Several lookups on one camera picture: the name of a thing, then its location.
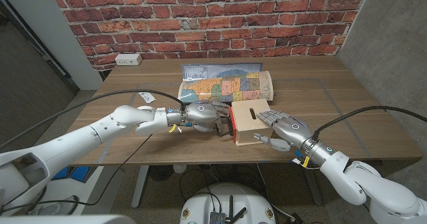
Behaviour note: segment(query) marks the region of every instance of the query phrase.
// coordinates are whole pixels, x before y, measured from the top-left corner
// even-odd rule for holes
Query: table leg
[[[143,188],[145,185],[145,181],[148,176],[148,165],[142,165],[139,167],[138,178],[135,185],[135,191],[133,192],[132,204],[133,208],[138,208],[141,205],[141,196],[143,192]]]

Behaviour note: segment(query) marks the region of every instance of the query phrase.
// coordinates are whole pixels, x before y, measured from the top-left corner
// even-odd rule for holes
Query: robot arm
[[[427,202],[417,198],[405,186],[382,178],[375,168],[366,163],[353,161],[346,168],[349,157],[340,151],[335,152],[321,141],[313,141],[310,128],[300,120],[280,111],[266,111],[257,116],[271,125],[284,140],[254,134],[256,139],[275,149],[278,145],[286,145],[283,142],[286,141],[289,146],[304,150],[347,202],[362,205],[369,196],[370,213],[377,223],[404,223],[409,220],[421,223],[421,216],[426,217]]]

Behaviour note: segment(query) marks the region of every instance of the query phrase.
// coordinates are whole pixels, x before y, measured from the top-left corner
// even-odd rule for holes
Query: white tag
[[[153,101],[155,101],[155,98],[153,97],[153,95],[151,94],[151,93],[143,93],[143,92],[141,92],[141,93],[139,93],[140,95],[141,95],[141,97],[142,98],[144,98],[144,101],[147,103],[147,104],[150,104],[150,103],[152,103]]]

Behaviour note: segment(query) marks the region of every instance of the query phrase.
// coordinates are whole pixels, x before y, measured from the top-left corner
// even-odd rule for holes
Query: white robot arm
[[[0,154],[0,207],[2,216],[19,209],[40,193],[47,182],[62,168],[90,152],[101,143],[124,135],[136,126],[138,135],[151,135],[169,125],[185,121],[198,131],[221,131],[219,113],[226,113],[226,104],[196,101],[180,109],[153,107],[118,107],[112,114],[88,126],[52,141],[17,151]]]
[[[349,157],[321,141],[314,141],[313,133],[305,123],[280,111],[266,111],[258,118],[271,125],[284,140],[260,134],[254,135],[256,139],[279,151],[289,151],[291,146],[304,150],[347,202],[362,205],[369,196],[370,214],[377,223],[427,223],[425,200],[417,198],[405,186],[382,178],[366,163],[353,161],[346,168]]]

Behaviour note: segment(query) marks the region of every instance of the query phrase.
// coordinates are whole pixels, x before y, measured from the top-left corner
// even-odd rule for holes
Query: brick wall
[[[335,55],[363,0],[56,0],[89,62]]]

